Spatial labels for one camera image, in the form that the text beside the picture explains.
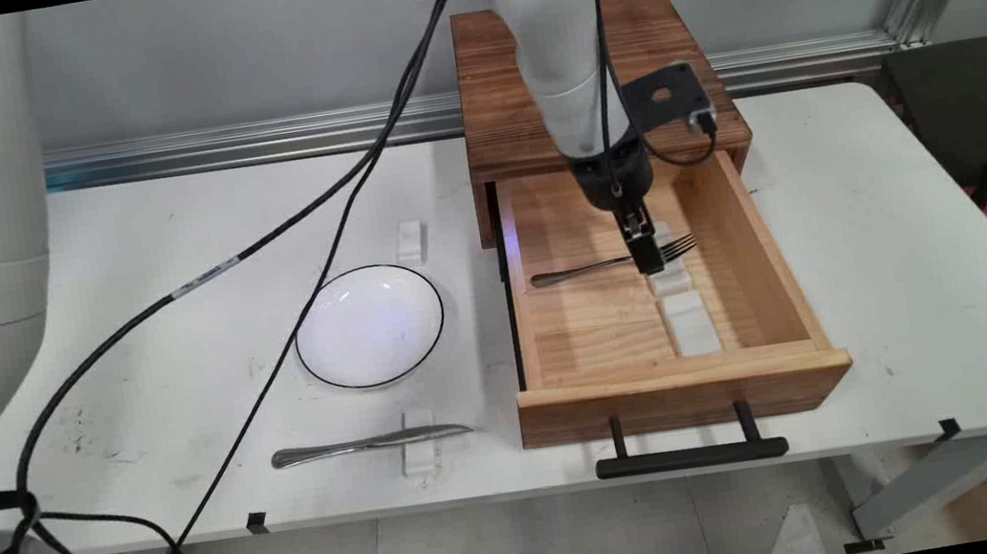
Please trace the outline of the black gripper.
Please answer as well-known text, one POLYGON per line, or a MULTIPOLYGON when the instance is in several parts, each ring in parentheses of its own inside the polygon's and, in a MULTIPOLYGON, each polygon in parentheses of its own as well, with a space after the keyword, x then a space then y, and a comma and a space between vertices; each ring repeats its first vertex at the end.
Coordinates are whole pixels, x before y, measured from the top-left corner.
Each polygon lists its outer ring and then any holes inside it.
POLYGON ((614 212, 635 269, 643 276, 658 275, 666 261, 642 201, 654 181, 646 141, 628 130, 610 148, 608 154, 599 151, 595 156, 567 156, 568 172, 591 206, 614 212))

